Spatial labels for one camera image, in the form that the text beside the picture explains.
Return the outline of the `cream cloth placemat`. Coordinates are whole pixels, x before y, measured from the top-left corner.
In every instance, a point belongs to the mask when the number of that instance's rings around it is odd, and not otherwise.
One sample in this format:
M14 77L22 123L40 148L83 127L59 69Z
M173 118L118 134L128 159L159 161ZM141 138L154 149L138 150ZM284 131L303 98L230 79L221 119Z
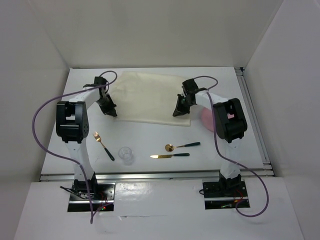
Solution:
M173 117L185 80L175 75L124 71L109 89L117 120L189 127L189 115Z

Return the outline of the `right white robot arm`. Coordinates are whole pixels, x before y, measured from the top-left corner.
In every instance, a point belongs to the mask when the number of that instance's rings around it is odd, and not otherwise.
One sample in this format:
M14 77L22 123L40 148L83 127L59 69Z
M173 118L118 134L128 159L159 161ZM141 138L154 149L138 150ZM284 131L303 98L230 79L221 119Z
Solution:
M226 153L223 156L217 152L225 160L219 171L218 190L223 196L230 196L241 184L240 164L230 157L237 152L239 141L248 129L241 102L238 98L225 98L209 92L208 88L199 88L194 78L182 83L182 91L177 95L172 116L189 114L194 105L211 111L215 147L218 147L218 139L222 140Z

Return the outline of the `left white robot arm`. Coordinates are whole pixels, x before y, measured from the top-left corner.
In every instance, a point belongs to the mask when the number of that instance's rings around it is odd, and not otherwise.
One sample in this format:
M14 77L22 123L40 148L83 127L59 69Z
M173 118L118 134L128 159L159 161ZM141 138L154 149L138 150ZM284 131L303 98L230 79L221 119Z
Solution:
M90 131L87 110L96 103L104 115L117 116L117 105L107 93L106 84L105 78L96 76L93 84L83 86L84 92L56 105L56 133L66 144L70 158L76 161L73 188L88 200L97 197L99 187L87 150Z

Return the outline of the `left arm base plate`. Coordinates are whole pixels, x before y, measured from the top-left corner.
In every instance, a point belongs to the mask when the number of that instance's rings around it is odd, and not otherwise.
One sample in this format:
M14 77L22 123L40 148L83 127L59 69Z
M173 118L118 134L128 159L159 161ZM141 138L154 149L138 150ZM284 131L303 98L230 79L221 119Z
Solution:
M101 183L97 187L96 193L91 193L92 209L95 212L100 209L100 212L113 212L115 200L115 183ZM89 197L86 190L77 191L74 186L66 188L70 193L67 211L69 213L90 212Z

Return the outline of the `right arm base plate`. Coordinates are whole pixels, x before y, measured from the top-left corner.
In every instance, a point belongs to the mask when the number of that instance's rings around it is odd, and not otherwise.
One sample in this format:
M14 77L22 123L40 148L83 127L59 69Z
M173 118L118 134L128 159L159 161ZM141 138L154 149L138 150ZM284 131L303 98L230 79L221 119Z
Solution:
M198 191L204 197L206 210L250 208L250 201L244 181L229 190L221 190L218 182L203 182Z

